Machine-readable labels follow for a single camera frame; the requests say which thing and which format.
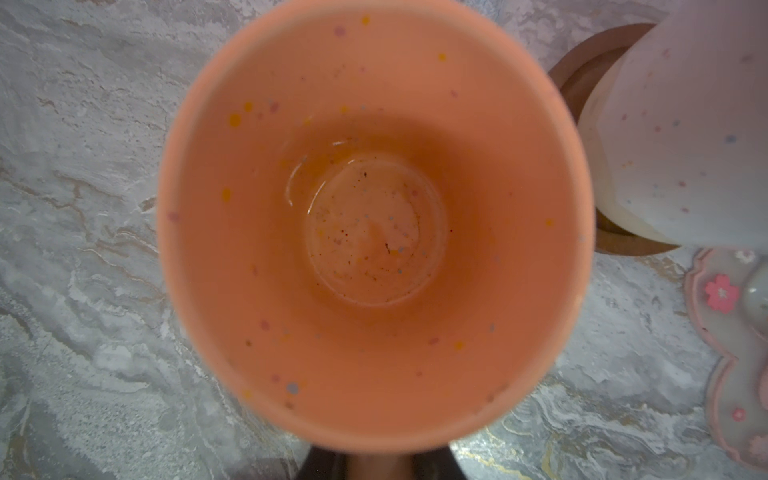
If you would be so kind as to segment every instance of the speckled cup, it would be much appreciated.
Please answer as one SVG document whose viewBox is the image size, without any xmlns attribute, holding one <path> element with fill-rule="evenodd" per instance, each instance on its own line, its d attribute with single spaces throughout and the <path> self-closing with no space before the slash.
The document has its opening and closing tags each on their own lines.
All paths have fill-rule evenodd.
<svg viewBox="0 0 768 480">
<path fill-rule="evenodd" d="M 377 151 L 419 175 L 392 191 L 412 218 L 326 199 L 310 225 L 333 169 Z M 430 449 L 509 410 L 561 351 L 591 265 L 591 185 L 558 90 L 446 0 L 294 0 L 245 27 L 179 110 L 157 205 L 168 290 L 209 367 L 271 422 L 348 452 Z M 367 227 L 338 227 L 345 211 Z M 368 245 L 388 221 L 381 238 L 408 242 Z M 426 229 L 433 243 L 411 241 Z M 352 280 L 334 283 L 312 255 L 350 237 Z M 366 296 L 374 260 L 392 295 Z"/>
</svg>

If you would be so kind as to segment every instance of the colorful speckle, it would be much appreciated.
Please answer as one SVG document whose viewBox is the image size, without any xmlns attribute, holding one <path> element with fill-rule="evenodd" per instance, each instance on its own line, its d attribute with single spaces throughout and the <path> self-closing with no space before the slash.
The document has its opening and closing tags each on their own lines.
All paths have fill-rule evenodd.
<svg viewBox="0 0 768 480">
<path fill-rule="evenodd" d="M 731 417 L 733 418 L 734 422 L 743 422 L 746 420 L 746 412 L 744 409 L 736 408 L 733 409 L 733 413 L 731 413 Z"/>
</svg>

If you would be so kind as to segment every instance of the dark object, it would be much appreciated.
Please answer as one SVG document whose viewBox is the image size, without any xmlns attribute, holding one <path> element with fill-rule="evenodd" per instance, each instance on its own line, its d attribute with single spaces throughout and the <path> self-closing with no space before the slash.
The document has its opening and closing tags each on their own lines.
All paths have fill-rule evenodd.
<svg viewBox="0 0 768 480">
<path fill-rule="evenodd" d="M 451 449 L 443 447 L 413 456 L 415 480 L 467 480 Z M 312 447 L 295 480 L 344 480 L 346 455 Z"/>
</svg>

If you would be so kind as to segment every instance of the cup rim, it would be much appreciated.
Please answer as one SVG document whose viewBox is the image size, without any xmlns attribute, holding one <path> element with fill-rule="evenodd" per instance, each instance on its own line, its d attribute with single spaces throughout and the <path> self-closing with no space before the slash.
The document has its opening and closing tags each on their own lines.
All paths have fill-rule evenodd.
<svg viewBox="0 0 768 480">
<path fill-rule="evenodd" d="M 578 238 L 574 238 L 574 242 L 577 247 L 570 272 L 571 281 L 564 296 L 573 301 L 563 305 L 558 316 L 560 325 L 520 375 L 510 379 L 509 388 L 480 413 L 465 415 L 438 428 L 392 435 L 359 435 L 312 422 L 258 391 L 248 390 L 245 379 L 235 372 L 224 354 L 206 340 L 206 323 L 194 309 L 193 297 L 184 279 L 184 263 L 180 253 L 174 249 L 179 235 L 168 215 L 173 211 L 180 191 L 180 171 L 197 119 L 207 99 L 239 60 L 264 39 L 306 18 L 345 9 L 376 7 L 397 8 L 440 18 L 447 25 L 481 42 L 510 68 L 517 69 L 531 93 L 538 97 L 538 103 L 553 125 L 568 162 L 574 196 L 584 204 L 584 208 L 576 212 Z M 168 294 L 181 324 L 203 361 L 242 403 L 274 425 L 330 449 L 343 452 L 417 452 L 445 445 L 493 422 L 523 400 L 554 363 L 571 334 L 589 282 L 594 246 L 593 204 L 584 149 L 560 91 L 533 57 L 493 22 L 469 7 L 447 0 L 292 0 L 273 8 L 237 32 L 211 58 L 190 86 L 168 132 L 161 161 L 156 210 L 157 245 Z"/>
</svg>

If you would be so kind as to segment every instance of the cup bottom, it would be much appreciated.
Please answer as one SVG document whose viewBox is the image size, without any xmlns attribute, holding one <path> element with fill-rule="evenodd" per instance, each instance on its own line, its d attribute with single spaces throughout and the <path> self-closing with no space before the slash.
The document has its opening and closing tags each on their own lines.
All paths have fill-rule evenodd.
<svg viewBox="0 0 768 480">
<path fill-rule="evenodd" d="M 361 306 L 404 300 L 426 285 L 445 251 L 445 208 L 396 154 L 358 152 L 326 175 L 306 216 L 306 247 L 323 283 Z"/>
</svg>

